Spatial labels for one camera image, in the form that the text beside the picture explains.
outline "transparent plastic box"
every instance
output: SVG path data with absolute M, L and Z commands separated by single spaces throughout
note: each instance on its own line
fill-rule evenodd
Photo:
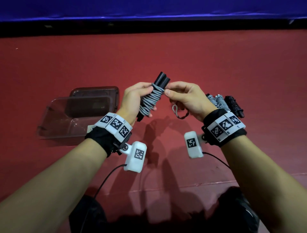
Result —
M 108 112 L 114 112 L 114 99 L 96 97 L 61 97 L 46 108 L 37 135 L 41 139 L 81 137 L 87 126 L 95 124 Z

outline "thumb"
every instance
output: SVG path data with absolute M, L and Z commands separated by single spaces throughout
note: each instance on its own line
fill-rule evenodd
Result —
M 137 89 L 136 91 L 138 92 L 138 94 L 140 96 L 145 96 L 145 95 L 148 95 L 150 94 L 152 91 L 153 91 L 153 86 L 150 86 L 150 87 L 147 87 L 147 88 L 140 88 L 140 89 Z
M 187 94 L 184 93 L 178 93 L 169 89 L 165 89 L 164 94 L 172 99 L 172 100 L 176 100 L 176 101 L 180 101 L 180 102 L 184 102 L 184 100 L 186 99 Z

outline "blue backdrop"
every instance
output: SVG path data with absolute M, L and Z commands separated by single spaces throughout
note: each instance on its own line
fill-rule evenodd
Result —
M 307 18 L 307 0 L 2 0 L 0 21 Z

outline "forearm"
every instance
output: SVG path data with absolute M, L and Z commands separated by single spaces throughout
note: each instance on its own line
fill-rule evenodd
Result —
M 271 231 L 305 232 L 307 192 L 246 136 L 222 147 L 253 209 Z
M 83 141 L 0 203 L 0 232 L 54 232 L 77 205 L 106 156 L 92 139 Z

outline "hand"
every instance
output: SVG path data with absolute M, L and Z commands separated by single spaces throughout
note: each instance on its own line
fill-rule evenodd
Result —
M 117 111 L 117 114 L 133 126 L 140 109 L 141 96 L 148 95 L 152 91 L 153 87 L 151 86 L 151 82 L 139 82 L 128 87 L 124 92 L 122 104 L 120 109 Z
M 172 82 L 166 86 L 164 94 L 171 103 L 176 104 L 180 109 L 187 108 L 191 115 L 203 122 L 204 118 L 217 109 L 208 100 L 201 88 L 194 83 Z

